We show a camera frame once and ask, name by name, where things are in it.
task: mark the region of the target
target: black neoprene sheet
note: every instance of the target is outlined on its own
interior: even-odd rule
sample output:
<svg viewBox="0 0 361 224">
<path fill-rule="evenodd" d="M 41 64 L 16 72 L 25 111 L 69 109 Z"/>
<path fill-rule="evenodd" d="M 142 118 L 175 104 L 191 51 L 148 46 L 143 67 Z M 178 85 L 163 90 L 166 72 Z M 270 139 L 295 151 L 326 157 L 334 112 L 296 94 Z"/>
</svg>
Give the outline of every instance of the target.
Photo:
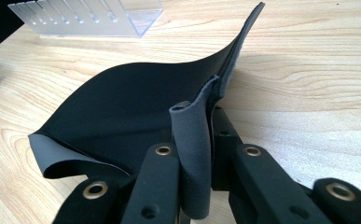
<svg viewBox="0 0 361 224">
<path fill-rule="evenodd" d="M 210 117 L 225 93 L 243 41 L 264 4 L 224 49 L 191 63 L 129 63 L 82 85 L 29 135 L 47 178 L 87 174 L 92 163 L 139 171 L 146 151 L 172 130 L 182 164 L 181 200 L 191 218 L 209 212 Z"/>
</svg>

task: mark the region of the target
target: gray fabric edge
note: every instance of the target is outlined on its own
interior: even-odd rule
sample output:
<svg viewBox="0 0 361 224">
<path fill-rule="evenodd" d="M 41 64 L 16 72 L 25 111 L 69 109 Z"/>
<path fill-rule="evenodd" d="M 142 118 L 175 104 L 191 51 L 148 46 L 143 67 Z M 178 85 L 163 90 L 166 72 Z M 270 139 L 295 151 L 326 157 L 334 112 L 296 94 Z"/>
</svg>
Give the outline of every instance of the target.
<svg viewBox="0 0 361 224">
<path fill-rule="evenodd" d="M 116 167 L 120 171 L 129 175 L 127 172 L 117 166 L 97 161 L 93 158 L 63 147 L 43 134 L 32 133 L 29 134 L 28 137 L 38 167 L 40 168 L 42 174 L 44 174 L 50 166 L 61 161 L 91 161 Z"/>
<path fill-rule="evenodd" d="M 169 110 L 182 166 L 181 205 L 194 219 L 209 215 L 212 164 L 206 102 L 218 80 L 218 76 L 211 78 L 191 104 L 182 102 Z"/>
<path fill-rule="evenodd" d="M 250 16 L 247 18 L 246 22 L 244 23 L 244 27 L 241 30 L 241 33 L 239 34 L 239 42 L 236 44 L 234 49 L 234 54 L 232 54 L 229 64 L 228 64 L 228 71 L 224 74 L 224 76 L 221 78 L 221 85 L 219 90 L 219 96 L 220 98 L 224 97 L 227 86 L 229 85 L 229 81 L 231 80 L 233 76 L 233 72 L 235 69 L 235 64 L 239 58 L 239 55 L 241 54 L 241 50 L 243 48 L 243 43 L 245 39 L 247 38 L 247 34 L 251 30 L 252 26 L 256 22 L 259 14 L 261 13 L 262 9 L 264 8 L 264 3 L 259 3 L 255 9 L 252 11 Z"/>
</svg>

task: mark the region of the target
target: black plastic part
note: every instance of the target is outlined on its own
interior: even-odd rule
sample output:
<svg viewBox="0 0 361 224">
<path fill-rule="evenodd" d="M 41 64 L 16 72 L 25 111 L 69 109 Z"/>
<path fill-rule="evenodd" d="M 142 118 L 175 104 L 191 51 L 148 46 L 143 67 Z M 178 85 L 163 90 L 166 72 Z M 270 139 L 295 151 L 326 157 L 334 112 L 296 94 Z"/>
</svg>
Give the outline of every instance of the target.
<svg viewBox="0 0 361 224">
<path fill-rule="evenodd" d="M 230 159 L 242 143 L 224 110 L 216 107 L 213 112 L 214 146 L 212 189 L 229 190 Z"/>
<path fill-rule="evenodd" d="M 179 173 L 175 145 L 162 143 L 151 147 L 121 223 L 179 223 Z"/>
<path fill-rule="evenodd" d="M 257 223 L 330 223 L 264 148 L 240 145 L 233 163 L 257 211 Z"/>
<path fill-rule="evenodd" d="M 230 178 L 229 205 L 238 224 L 257 223 L 257 210 L 235 171 Z"/>
<path fill-rule="evenodd" d="M 135 177 L 131 176 L 120 183 L 110 175 L 85 180 L 63 203 L 53 223 L 119 223 L 134 181 Z M 93 195 L 100 192 L 102 196 L 94 199 Z"/>
<path fill-rule="evenodd" d="M 334 223 L 361 223 L 361 190 L 334 178 L 314 183 L 312 198 Z"/>
</svg>

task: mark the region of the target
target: clear acrylic piece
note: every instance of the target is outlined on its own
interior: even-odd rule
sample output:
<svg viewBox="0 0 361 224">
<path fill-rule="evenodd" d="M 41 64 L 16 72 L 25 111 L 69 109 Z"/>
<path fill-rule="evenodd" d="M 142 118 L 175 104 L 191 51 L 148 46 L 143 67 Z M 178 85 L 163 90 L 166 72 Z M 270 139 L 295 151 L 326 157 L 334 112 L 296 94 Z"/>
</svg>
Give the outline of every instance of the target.
<svg viewBox="0 0 361 224">
<path fill-rule="evenodd" d="M 39 0 L 8 7 L 40 35 L 143 36 L 160 0 Z"/>
</svg>

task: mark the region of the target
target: wood grain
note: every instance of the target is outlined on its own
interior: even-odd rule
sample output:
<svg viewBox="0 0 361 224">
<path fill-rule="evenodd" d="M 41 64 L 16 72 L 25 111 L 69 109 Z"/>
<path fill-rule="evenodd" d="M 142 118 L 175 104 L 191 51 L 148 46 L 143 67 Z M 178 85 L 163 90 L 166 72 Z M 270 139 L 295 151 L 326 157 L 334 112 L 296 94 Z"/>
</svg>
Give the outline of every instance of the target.
<svg viewBox="0 0 361 224">
<path fill-rule="evenodd" d="M 27 135 L 80 85 L 133 62 L 181 63 L 225 47 L 258 1 L 162 1 L 143 38 L 38 36 L 0 45 L 0 223 L 50 223 L 84 176 L 44 179 Z M 336 177 L 361 189 L 361 1 L 266 1 L 220 102 L 244 142 L 299 183 Z M 211 215 L 234 223 L 228 194 Z"/>
</svg>

